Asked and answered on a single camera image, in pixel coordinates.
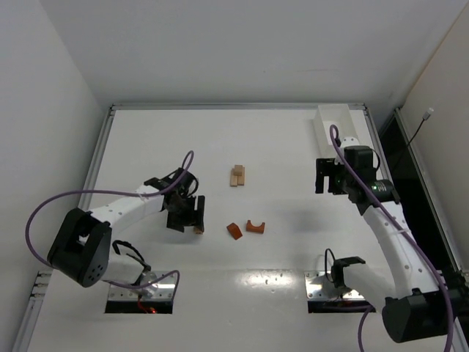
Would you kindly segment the light wood cube block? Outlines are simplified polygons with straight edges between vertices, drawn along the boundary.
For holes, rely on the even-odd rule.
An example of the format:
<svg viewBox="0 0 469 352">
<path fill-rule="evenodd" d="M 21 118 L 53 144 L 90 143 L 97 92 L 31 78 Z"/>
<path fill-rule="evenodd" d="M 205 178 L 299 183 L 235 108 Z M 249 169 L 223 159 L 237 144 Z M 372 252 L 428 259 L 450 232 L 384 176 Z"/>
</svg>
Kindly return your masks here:
<svg viewBox="0 0 469 352">
<path fill-rule="evenodd" d="M 193 232 L 194 232 L 195 234 L 197 234 L 197 235 L 202 235 L 202 234 L 204 233 L 204 231 L 201 230 L 201 229 L 198 228 L 198 227 L 194 227 L 194 228 L 193 228 Z"/>
</svg>

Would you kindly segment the dark red wedge block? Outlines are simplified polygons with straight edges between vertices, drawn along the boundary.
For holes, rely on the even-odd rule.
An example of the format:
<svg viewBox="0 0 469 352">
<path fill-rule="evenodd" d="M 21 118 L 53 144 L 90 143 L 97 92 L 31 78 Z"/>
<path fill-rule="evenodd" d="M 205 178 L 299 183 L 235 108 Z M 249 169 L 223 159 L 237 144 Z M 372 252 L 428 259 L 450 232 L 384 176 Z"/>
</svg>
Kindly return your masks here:
<svg viewBox="0 0 469 352">
<path fill-rule="evenodd" d="M 228 233 L 231 235 L 231 237 L 236 241 L 243 236 L 241 229 L 235 223 L 229 224 L 226 227 L 226 229 L 227 229 Z"/>
</svg>

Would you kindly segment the dark red arch block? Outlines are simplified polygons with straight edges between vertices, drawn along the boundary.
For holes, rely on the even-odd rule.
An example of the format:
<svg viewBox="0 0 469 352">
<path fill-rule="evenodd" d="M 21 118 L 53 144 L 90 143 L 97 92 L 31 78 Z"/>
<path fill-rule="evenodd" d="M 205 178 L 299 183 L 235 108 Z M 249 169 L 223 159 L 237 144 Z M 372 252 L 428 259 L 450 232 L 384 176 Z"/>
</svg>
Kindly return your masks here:
<svg viewBox="0 0 469 352">
<path fill-rule="evenodd" d="M 247 232 L 263 234 L 265 232 L 265 223 L 262 222 L 261 224 L 255 225 L 251 220 L 248 220 L 246 222 L 245 230 Z"/>
</svg>

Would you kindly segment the light pentagon wood block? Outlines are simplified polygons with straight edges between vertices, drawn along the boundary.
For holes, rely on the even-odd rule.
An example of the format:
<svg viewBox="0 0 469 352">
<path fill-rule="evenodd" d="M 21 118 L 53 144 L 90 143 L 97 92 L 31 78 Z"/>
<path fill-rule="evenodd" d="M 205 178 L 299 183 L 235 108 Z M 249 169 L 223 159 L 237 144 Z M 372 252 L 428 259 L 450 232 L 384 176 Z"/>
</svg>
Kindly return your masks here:
<svg viewBox="0 0 469 352">
<path fill-rule="evenodd" d="M 241 176 L 243 174 L 244 166 L 243 165 L 235 165 L 233 168 L 233 174 L 235 176 Z"/>
</svg>

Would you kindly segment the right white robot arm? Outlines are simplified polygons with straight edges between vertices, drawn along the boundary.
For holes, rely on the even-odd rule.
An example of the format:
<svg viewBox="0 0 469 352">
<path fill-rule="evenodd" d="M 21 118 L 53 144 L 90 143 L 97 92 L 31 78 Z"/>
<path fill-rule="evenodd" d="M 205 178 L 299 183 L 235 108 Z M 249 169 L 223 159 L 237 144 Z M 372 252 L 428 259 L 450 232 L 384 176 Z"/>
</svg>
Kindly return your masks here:
<svg viewBox="0 0 469 352">
<path fill-rule="evenodd" d="M 360 184 L 345 165 L 332 158 L 316 161 L 316 192 L 346 194 L 372 229 L 393 280 L 382 278 L 360 257 L 334 260 L 330 280 L 338 290 L 357 290 L 382 315 L 385 330 L 397 343 L 445 335 L 450 351 L 454 304 L 440 274 L 416 248 L 390 180 L 379 180 L 370 161 L 360 163 Z"/>
</svg>

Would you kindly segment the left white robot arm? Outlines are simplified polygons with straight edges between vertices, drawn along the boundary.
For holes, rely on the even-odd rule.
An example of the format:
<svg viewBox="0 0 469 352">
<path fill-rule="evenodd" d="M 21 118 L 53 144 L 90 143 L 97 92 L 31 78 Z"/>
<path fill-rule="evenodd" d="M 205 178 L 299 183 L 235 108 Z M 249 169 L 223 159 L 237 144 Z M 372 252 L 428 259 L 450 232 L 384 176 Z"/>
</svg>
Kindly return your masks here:
<svg viewBox="0 0 469 352">
<path fill-rule="evenodd" d="M 144 290 L 158 282 L 151 266 L 127 241 L 117 236 L 156 213 L 166 213 L 165 227 L 204 232 L 205 198 L 199 180 L 182 168 L 153 177 L 135 192 L 99 208 L 70 210 L 48 252 L 48 264 L 82 287 L 99 281 L 128 290 Z"/>
</svg>

